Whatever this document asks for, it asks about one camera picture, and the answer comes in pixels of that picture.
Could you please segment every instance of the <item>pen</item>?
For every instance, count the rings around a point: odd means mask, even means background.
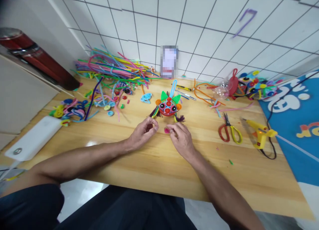
[[[182,97],[184,97],[184,98],[186,98],[186,99],[189,99],[189,98],[187,98],[186,96],[184,96],[184,95],[181,95]]]
[[[192,99],[192,100],[196,100],[194,97],[191,97],[189,94],[185,94],[185,93],[183,93],[183,92],[180,92],[179,90],[175,90],[177,93],[179,93],[179,94],[182,94],[182,95],[185,95],[185,96],[187,96],[188,98],[190,98],[190,99]]]

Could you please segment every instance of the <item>clear plastic sphere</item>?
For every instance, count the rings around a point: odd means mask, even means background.
[[[225,87],[226,89],[230,90],[233,85],[232,82],[229,81],[228,79],[223,79],[222,81],[220,81],[219,83],[217,83],[218,86],[222,86]]]
[[[224,86],[219,86],[212,90],[213,97],[217,100],[224,100],[229,96],[229,90]]]

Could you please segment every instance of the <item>red bottle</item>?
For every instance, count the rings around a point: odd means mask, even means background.
[[[51,83],[66,90],[74,90],[80,86],[80,82],[21,30],[0,28],[0,44]]]

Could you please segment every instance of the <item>yellow handle scissors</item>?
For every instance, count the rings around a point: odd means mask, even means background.
[[[223,124],[222,126],[219,127],[218,129],[218,133],[219,133],[219,136],[220,138],[225,141],[225,142],[229,142],[230,141],[230,137],[229,137],[229,133],[228,133],[228,129],[227,127],[229,126],[230,127],[230,132],[231,132],[231,135],[232,135],[232,138],[233,138],[233,141],[236,143],[236,144],[241,144],[243,142],[243,137],[242,137],[242,134],[241,132],[236,129],[234,126],[232,126],[228,120],[228,115],[224,113],[224,117],[225,117],[225,121],[226,123]],[[226,136],[227,138],[225,139],[222,135],[222,129],[225,129],[225,132],[226,132]],[[237,132],[238,136],[239,136],[239,140],[237,141],[236,140],[236,137],[235,137],[235,132]]]

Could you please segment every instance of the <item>smartphone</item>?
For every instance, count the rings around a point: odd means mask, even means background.
[[[176,78],[178,70],[178,47],[161,46],[160,76],[162,78]]]

